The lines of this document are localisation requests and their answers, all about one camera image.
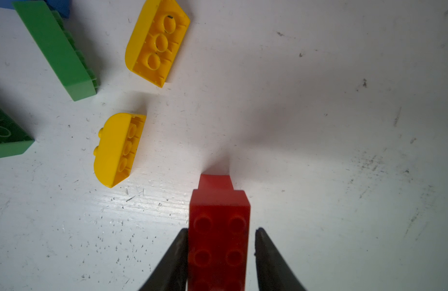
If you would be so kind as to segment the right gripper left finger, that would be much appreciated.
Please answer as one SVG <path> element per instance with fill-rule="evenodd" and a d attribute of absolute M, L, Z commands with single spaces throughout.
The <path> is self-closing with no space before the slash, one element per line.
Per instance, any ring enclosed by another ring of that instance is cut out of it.
<path fill-rule="evenodd" d="M 185 291 L 188 278 L 188 229 L 181 229 L 139 291 Z"/>

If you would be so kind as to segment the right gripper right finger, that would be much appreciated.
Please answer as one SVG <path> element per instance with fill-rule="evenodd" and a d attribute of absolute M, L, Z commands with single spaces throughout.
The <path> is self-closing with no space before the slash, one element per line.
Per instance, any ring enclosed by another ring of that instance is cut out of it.
<path fill-rule="evenodd" d="M 255 233 L 255 260 L 260 291 L 306 291 L 262 227 Z"/>

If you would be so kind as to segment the red long lego brick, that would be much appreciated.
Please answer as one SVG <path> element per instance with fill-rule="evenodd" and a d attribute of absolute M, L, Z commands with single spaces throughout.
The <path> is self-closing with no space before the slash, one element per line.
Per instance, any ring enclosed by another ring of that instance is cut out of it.
<path fill-rule="evenodd" d="M 242 291 L 251 205 L 228 175 L 202 174 L 189 205 L 188 289 Z"/>

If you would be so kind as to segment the green long lego brick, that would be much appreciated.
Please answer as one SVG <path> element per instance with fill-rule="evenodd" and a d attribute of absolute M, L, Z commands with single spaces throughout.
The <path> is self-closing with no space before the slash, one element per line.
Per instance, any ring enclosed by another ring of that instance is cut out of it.
<path fill-rule="evenodd" d="M 34 139 L 0 109 L 0 158 L 21 155 Z"/>
<path fill-rule="evenodd" d="M 12 5 L 69 96 L 74 101 L 94 96 L 98 80 L 60 14 L 44 1 L 14 1 Z"/>

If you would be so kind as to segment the yellow curved lego lower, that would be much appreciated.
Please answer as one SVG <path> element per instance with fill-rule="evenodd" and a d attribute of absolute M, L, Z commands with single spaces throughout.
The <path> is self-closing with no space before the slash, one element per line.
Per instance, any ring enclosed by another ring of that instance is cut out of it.
<path fill-rule="evenodd" d="M 130 175 L 145 121 L 145 115 L 117 113 L 100 129 L 94 173 L 102 185 L 112 188 Z"/>

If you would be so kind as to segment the yellow curved lego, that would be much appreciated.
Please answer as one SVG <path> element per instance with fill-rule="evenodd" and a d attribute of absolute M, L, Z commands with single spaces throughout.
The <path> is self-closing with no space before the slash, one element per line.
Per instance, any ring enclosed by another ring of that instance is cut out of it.
<path fill-rule="evenodd" d="M 127 68 L 162 88 L 190 23 L 177 1 L 146 1 L 126 47 Z"/>
<path fill-rule="evenodd" d="M 130 175 L 145 121 L 145 115 L 117 113 L 100 129 L 94 173 L 102 185 L 112 188 Z"/>

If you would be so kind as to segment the yellow curved lego upper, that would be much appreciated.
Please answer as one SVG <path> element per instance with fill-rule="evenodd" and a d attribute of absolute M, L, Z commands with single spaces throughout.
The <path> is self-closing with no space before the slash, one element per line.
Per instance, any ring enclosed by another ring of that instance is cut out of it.
<path fill-rule="evenodd" d="M 126 47 L 127 68 L 162 88 L 190 23 L 177 1 L 146 1 Z"/>

